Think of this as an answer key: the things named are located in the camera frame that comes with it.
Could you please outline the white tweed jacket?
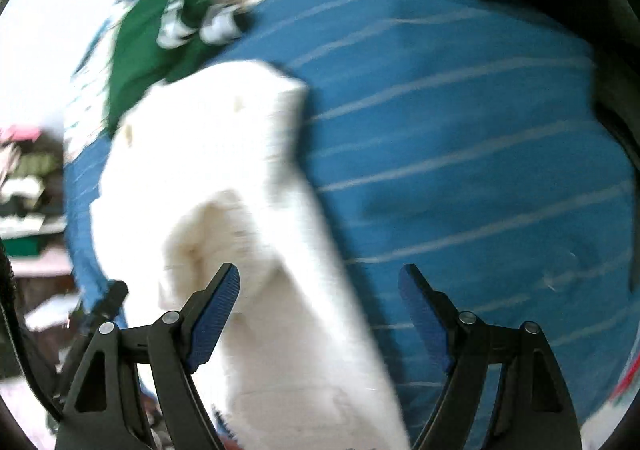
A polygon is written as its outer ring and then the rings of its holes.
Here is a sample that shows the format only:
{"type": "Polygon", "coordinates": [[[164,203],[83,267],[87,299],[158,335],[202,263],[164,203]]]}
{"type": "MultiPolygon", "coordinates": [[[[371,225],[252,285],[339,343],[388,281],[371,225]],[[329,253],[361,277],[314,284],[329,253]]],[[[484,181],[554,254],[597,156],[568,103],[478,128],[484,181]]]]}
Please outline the white tweed jacket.
{"type": "Polygon", "coordinates": [[[132,326],[238,268],[238,300],[194,382],[241,447],[405,449],[390,374],[296,163],[307,93],[257,60],[146,90],[90,206],[96,260],[127,284],[132,326]]]}

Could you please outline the pile of clothes on rack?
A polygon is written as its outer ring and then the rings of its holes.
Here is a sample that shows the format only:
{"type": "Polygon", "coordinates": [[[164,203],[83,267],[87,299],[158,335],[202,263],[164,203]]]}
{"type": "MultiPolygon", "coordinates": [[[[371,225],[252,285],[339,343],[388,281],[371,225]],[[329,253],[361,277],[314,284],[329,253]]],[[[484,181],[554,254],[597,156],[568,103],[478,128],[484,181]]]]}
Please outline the pile of clothes on rack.
{"type": "Polygon", "coordinates": [[[63,144],[40,128],[1,129],[1,240],[14,257],[36,257],[66,227],[63,144]]]}

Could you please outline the blue striped bed sheet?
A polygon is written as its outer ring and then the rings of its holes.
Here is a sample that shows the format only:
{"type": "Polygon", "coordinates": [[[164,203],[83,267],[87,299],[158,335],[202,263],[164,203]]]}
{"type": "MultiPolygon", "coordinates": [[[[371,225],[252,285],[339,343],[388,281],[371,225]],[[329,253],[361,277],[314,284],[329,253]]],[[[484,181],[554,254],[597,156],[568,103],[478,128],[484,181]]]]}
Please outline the blue striped bed sheet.
{"type": "MultiPolygon", "coordinates": [[[[72,79],[66,243],[87,306],[105,277],[90,206],[119,0],[72,79]]],[[[394,386],[409,444],[445,383],[398,289],[402,266],[496,324],[541,324],[579,421],[638,344],[634,168],[592,108],[593,53],[541,14],[485,0],[265,0],[200,69],[262,61],[308,93],[295,147],[394,386]]]]}

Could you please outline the folded green striped garment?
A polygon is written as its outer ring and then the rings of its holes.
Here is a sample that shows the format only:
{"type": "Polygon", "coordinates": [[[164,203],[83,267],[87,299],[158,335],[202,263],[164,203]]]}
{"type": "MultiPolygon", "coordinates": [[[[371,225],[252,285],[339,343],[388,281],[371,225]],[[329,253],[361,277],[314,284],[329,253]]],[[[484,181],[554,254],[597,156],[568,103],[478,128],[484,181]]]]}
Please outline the folded green striped garment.
{"type": "Polygon", "coordinates": [[[105,128],[158,84],[196,72],[252,26],[246,9],[227,0],[138,0],[120,22],[107,83],[105,128]]]}

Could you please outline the black garment on bed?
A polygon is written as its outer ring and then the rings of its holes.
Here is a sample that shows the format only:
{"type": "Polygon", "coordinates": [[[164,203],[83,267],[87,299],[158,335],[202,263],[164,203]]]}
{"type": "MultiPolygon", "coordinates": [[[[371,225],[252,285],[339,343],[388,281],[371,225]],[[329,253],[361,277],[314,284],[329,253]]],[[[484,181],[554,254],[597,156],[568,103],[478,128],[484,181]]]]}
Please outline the black garment on bed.
{"type": "Polygon", "coordinates": [[[627,0],[490,0],[548,16],[591,46],[592,107],[639,171],[639,19],[627,0]]]}

